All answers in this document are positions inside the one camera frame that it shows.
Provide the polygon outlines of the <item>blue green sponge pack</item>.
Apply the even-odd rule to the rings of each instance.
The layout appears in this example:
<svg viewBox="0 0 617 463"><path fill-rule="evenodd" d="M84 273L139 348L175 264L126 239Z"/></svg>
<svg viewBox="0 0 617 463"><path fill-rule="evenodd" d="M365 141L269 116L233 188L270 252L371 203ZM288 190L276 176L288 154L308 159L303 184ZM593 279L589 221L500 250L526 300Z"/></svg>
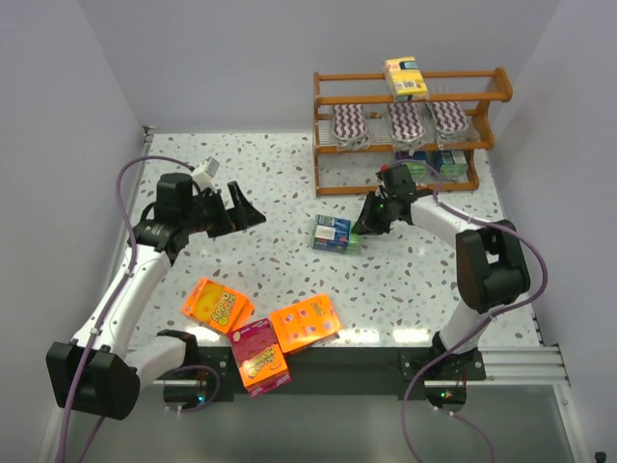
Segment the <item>blue green sponge pack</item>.
<svg viewBox="0 0 617 463"><path fill-rule="evenodd" d="M397 151L395 159L408 168L414 182L421 182L427 176L427 154L425 151Z"/></svg>
<svg viewBox="0 0 617 463"><path fill-rule="evenodd" d="M458 181L467 175L468 161L462 150L432 151L431 162L444 179Z"/></svg>
<svg viewBox="0 0 617 463"><path fill-rule="evenodd" d="M317 214L310 246L314 250L358 254L362 246L359 235L353 232L355 225L355 222L348 219Z"/></svg>

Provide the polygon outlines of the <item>silver scourer pack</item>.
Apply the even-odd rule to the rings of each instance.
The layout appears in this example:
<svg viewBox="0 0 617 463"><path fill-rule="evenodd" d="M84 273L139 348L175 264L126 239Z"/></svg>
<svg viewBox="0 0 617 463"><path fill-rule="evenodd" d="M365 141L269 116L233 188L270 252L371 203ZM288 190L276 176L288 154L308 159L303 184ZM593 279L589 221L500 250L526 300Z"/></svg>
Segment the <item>silver scourer pack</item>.
<svg viewBox="0 0 617 463"><path fill-rule="evenodd" d="M370 145L370 134L362 104L338 104L332 108L332 135L340 150L363 150Z"/></svg>

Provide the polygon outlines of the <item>pink grey zigzag sponge pack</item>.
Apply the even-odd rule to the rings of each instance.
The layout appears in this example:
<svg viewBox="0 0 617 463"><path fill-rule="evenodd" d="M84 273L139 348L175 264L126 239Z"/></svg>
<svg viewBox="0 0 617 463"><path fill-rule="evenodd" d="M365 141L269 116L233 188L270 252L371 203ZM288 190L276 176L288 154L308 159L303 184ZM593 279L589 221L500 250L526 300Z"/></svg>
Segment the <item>pink grey zigzag sponge pack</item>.
<svg viewBox="0 0 617 463"><path fill-rule="evenodd" d="M457 101L429 102L436 142L440 147L465 142L469 135L471 119Z"/></svg>

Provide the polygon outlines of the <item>orange Scrub Daddy box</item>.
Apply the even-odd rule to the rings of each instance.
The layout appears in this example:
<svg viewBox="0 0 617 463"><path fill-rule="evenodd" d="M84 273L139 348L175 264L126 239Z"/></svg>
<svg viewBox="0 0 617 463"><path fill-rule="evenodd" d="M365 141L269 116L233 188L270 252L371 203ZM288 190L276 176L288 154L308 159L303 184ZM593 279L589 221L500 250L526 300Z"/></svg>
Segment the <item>orange Scrub Daddy box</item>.
<svg viewBox="0 0 617 463"><path fill-rule="evenodd" d="M254 311L247 296L207 278L199 280L180 309L183 315L225 336L244 326Z"/></svg>

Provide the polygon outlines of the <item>orange Scrub Mommy box back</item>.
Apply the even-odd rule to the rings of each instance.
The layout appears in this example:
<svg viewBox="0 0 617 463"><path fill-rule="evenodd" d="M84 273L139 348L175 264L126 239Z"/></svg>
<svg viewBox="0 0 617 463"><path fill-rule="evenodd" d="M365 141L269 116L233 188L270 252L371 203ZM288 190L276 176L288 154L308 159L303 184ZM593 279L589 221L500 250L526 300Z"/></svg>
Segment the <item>orange Scrub Mommy box back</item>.
<svg viewBox="0 0 617 463"><path fill-rule="evenodd" d="M327 294L318 294L270 314L283 354L294 354L335 338L341 322Z"/></svg>

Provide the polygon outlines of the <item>yellow sponge pack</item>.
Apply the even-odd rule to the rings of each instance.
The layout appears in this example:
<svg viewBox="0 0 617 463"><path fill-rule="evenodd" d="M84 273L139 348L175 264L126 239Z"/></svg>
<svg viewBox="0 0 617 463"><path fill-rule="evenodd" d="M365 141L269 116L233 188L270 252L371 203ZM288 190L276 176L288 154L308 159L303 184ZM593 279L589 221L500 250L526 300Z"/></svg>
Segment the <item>yellow sponge pack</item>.
<svg viewBox="0 0 617 463"><path fill-rule="evenodd" d="M426 99L430 95L414 56L385 60L383 71L394 102Z"/></svg>

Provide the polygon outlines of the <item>pink Scrub Mommy box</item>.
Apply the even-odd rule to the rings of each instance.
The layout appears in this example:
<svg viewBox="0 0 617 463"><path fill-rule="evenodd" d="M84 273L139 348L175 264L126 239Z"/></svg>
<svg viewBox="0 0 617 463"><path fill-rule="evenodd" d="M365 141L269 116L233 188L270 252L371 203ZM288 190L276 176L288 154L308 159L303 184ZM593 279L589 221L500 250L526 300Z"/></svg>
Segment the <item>pink Scrub Mommy box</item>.
<svg viewBox="0 0 617 463"><path fill-rule="evenodd" d="M261 318L229 334L242 385L250 397L289 383L291 375L268 318Z"/></svg>

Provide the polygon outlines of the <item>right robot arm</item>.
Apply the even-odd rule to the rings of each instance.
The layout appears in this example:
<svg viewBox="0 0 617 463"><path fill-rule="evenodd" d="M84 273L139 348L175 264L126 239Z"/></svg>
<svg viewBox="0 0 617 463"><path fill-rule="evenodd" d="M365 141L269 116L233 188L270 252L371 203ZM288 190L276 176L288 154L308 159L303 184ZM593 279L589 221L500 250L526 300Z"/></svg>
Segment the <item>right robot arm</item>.
<svg viewBox="0 0 617 463"><path fill-rule="evenodd" d="M379 189L367 194L352 232L381 235L394 222L431 232L451 246L456 258L459 303L433 338L437 356L463 355L477 347L490 311L517 301L530 288L520 237L507 221L485 222L439 201L420 188L403 165L385 167Z"/></svg>

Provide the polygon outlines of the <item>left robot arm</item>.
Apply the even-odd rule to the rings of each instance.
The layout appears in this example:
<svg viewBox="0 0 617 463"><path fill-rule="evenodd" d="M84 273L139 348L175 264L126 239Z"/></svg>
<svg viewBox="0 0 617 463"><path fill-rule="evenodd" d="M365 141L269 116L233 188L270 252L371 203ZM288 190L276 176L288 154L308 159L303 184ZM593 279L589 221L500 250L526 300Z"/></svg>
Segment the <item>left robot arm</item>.
<svg viewBox="0 0 617 463"><path fill-rule="evenodd" d="M123 420L140 391L178 368L201 364L195 336L163 330L144 348L128 344L151 294L194 233L209 237L242 232L266 217L228 184L232 206L206 176L183 173L159 178L155 200L133 227L121 267L88 321L68 342L54 342L45 362L57 404L113 420Z"/></svg>

